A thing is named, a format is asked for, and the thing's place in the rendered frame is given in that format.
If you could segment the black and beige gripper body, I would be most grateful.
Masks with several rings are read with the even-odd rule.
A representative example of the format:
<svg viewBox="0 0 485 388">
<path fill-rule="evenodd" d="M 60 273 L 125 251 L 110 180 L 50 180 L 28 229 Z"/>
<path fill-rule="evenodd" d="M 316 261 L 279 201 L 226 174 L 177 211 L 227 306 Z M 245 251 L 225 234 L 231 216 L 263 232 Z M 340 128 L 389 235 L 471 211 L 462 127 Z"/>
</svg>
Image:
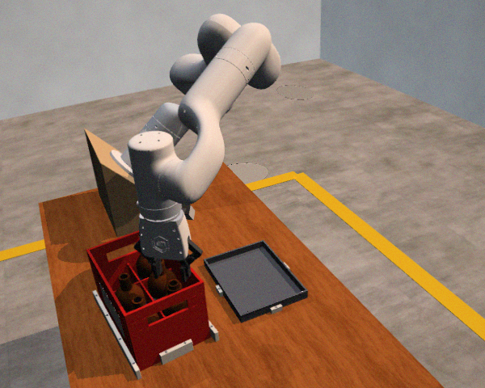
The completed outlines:
<svg viewBox="0 0 485 388">
<path fill-rule="evenodd" d="M 147 257 L 184 260 L 188 256 L 191 235 L 182 209 L 174 217 L 161 221 L 152 221 L 140 214 L 139 237 L 141 252 Z"/>
</svg>

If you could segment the brown bottle with blue label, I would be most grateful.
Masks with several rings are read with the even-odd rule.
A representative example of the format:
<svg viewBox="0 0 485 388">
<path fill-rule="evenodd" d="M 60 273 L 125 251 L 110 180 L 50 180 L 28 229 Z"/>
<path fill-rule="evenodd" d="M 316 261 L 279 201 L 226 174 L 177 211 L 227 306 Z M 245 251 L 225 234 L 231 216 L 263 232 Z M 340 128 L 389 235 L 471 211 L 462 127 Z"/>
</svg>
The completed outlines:
<svg viewBox="0 0 485 388">
<path fill-rule="evenodd" d="M 167 285 L 167 294 L 165 296 L 168 296 L 172 293 L 180 291 L 181 289 L 182 289 L 182 285 L 178 280 L 176 280 L 176 279 L 169 280 L 168 285 Z M 170 314 L 174 314 L 175 312 L 177 312 L 179 310 L 183 310 L 185 308 L 187 308 L 187 301 L 180 302 L 177 305 L 166 308 L 165 310 L 162 310 L 162 312 L 166 317 Z"/>
</svg>

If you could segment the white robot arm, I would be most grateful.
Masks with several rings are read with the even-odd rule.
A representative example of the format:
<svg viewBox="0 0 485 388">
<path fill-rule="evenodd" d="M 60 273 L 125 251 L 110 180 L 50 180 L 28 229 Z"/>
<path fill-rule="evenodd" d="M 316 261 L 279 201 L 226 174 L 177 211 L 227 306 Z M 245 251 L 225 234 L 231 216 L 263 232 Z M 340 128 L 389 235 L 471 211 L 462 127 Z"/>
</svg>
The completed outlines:
<svg viewBox="0 0 485 388">
<path fill-rule="evenodd" d="M 197 44 L 200 54 L 182 56 L 170 70 L 171 82 L 185 95 L 180 105 L 164 103 L 123 155 L 110 152 L 134 178 L 137 207 L 149 220 L 174 217 L 181 209 L 194 220 L 191 204 L 205 194 L 224 160 L 222 117 L 247 84 L 266 89 L 280 74 L 280 56 L 263 24 L 241 26 L 227 15 L 212 15 L 201 25 Z M 183 161 L 174 147 L 189 129 L 199 135 Z"/>
</svg>

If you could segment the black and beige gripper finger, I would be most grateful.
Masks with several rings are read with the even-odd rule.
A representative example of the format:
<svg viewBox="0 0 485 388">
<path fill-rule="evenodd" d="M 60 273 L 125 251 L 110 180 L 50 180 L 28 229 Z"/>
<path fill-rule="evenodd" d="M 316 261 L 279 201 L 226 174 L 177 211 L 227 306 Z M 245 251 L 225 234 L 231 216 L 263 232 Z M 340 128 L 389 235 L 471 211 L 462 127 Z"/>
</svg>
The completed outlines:
<svg viewBox="0 0 485 388">
<path fill-rule="evenodd" d="M 190 238 L 188 238 L 188 249 L 193 253 L 191 253 L 190 255 L 188 253 L 187 258 L 185 260 L 180 261 L 182 265 L 180 268 L 182 282 L 186 282 L 191 275 L 190 264 L 193 263 L 196 259 L 198 259 L 203 253 L 203 251 Z"/>
<path fill-rule="evenodd" d="M 148 263 L 151 264 L 152 272 L 154 273 L 154 279 L 158 279 L 160 274 L 162 273 L 161 259 L 151 258 L 151 257 L 147 257 L 147 256 L 143 255 L 142 252 L 141 252 L 140 240 L 135 244 L 134 249 L 136 249 L 138 252 L 140 252 L 141 255 L 148 260 Z"/>
</svg>

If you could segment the red crate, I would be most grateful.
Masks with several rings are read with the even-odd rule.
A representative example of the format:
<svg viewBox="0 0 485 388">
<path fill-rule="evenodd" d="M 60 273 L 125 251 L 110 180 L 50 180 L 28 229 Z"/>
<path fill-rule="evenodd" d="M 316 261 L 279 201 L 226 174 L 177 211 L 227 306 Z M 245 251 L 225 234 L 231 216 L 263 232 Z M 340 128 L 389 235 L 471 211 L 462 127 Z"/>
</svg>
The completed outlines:
<svg viewBox="0 0 485 388">
<path fill-rule="evenodd" d="M 161 362 L 159 353 L 189 339 L 194 346 L 211 338 L 211 334 L 205 283 L 192 268 L 190 277 L 182 282 L 180 262 L 165 259 L 166 268 L 177 276 L 183 289 L 154 301 L 148 291 L 149 277 L 140 280 L 137 275 L 136 263 L 140 252 L 133 251 L 108 261 L 107 253 L 139 240 L 139 232 L 120 237 L 98 251 L 90 264 L 101 301 L 141 372 Z M 114 294 L 120 286 L 118 276 L 122 273 L 128 273 L 131 282 L 141 287 L 147 302 L 145 306 L 128 313 Z M 185 300 L 187 308 L 165 317 L 162 310 Z M 156 313 L 160 320 L 148 324 L 147 317 Z"/>
</svg>

